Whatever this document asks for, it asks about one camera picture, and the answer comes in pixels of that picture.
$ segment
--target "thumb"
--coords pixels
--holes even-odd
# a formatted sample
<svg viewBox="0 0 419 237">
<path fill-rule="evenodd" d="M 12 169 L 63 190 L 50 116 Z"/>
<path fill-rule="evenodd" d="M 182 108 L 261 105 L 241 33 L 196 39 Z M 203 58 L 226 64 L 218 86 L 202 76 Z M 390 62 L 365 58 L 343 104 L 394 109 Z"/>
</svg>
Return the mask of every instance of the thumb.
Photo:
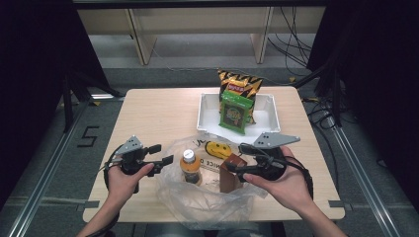
<svg viewBox="0 0 419 237">
<path fill-rule="evenodd" d="M 265 180 L 264 178 L 260 177 L 260 176 L 256 176 L 256 175 L 251 175 L 251 174 L 244 174 L 243 178 L 249 182 L 250 184 L 257 186 L 259 188 L 262 188 L 264 190 L 268 190 L 269 185 L 269 181 Z"/>
<path fill-rule="evenodd" d="M 146 176 L 153 168 L 154 168 L 153 163 L 146 164 L 138 172 L 136 172 L 133 176 L 137 181 L 139 181 L 140 179 L 142 179 L 142 177 Z"/>
</svg>

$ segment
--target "brown box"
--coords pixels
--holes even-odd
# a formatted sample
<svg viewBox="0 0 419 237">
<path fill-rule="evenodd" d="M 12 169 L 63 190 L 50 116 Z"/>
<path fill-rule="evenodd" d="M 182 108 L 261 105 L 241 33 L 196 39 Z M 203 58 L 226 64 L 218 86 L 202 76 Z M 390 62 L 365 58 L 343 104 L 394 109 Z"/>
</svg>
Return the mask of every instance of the brown box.
<svg viewBox="0 0 419 237">
<path fill-rule="evenodd" d="M 228 194 L 231 191 L 240 189 L 243 184 L 238 179 L 237 175 L 227 170 L 225 163 L 232 163 L 235 166 L 246 166 L 247 162 L 235 154 L 231 154 L 219 167 L 219 191 Z"/>
</svg>

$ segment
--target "snack bag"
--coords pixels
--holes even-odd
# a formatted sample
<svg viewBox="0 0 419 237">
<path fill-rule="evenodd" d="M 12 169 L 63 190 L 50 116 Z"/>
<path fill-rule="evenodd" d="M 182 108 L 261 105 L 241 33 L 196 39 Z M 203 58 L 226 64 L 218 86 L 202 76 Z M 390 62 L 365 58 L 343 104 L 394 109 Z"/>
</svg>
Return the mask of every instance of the snack bag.
<svg viewBox="0 0 419 237">
<path fill-rule="evenodd" d="M 222 93 L 221 117 L 219 125 L 245 134 L 244 127 L 248 121 L 253 101 L 230 91 Z"/>
<path fill-rule="evenodd" d="M 218 70 L 218 77 L 221 81 L 221 86 L 219 89 L 220 107 L 222 103 L 222 94 L 224 91 L 229 91 L 241 97 L 247 98 L 253 103 L 249 110 L 249 116 L 247 117 L 246 122 L 256 123 L 256 121 L 253 119 L 253 110 L 256 94 L 259 92 L 259 89 L 262 86 L 263 79 L 256 76 L 235 74 L 221 69 Z"/>
</svg>

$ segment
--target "beverage bottle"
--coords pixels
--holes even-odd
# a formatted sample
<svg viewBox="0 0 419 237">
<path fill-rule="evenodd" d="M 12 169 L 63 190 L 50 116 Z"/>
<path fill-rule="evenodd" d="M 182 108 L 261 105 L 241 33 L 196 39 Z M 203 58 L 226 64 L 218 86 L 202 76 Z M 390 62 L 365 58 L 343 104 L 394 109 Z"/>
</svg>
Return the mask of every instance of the beverage bottle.
<svg viewBox="0 0 419 237">
<path fill-rule="evenodd" d="M 180 161 L 185 181 L 199 186 L 203 181 L 200 172 L 201 159 L 191 149 L 185 150 L 183 158 Z"/>
</svg>

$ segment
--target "transparent plastic bag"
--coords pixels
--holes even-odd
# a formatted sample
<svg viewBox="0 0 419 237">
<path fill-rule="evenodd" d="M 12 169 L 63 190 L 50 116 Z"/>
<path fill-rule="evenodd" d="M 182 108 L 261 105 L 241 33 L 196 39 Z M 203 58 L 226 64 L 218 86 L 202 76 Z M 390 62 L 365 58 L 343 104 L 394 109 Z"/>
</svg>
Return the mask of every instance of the transparent plastic bag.
<svg viewBox="0 0 419 237">
<path fill-rule="evenodd" d="M 232 153 L 239 155 L 238 145 L 231 141 L 213 135 L 198 134 L 176 140 L 164 152 L 164 155 L 174 155 L 173 164 L 162 169 L 156 176 L 157 195 L 167 205 L 175 217 L 189 229 L 214 230 L 231 228 L 248 222 L 252 209 L 253 197 L 264 198 L 267 192 L 249 183 L 243 188 L 229 194 L 219 192 L 218 164 L 222 159 L 206 153 L 206 143 L 212 141 L 227 144 Z M 192 149 L 207 166 L 201 166 L 203 182 L 200 186 L 186 183 L 182 177 L 179 162 L 186 149 Z M 252 157 L 241 156 L 248 165 L 256 162 Z"/>
</svg>

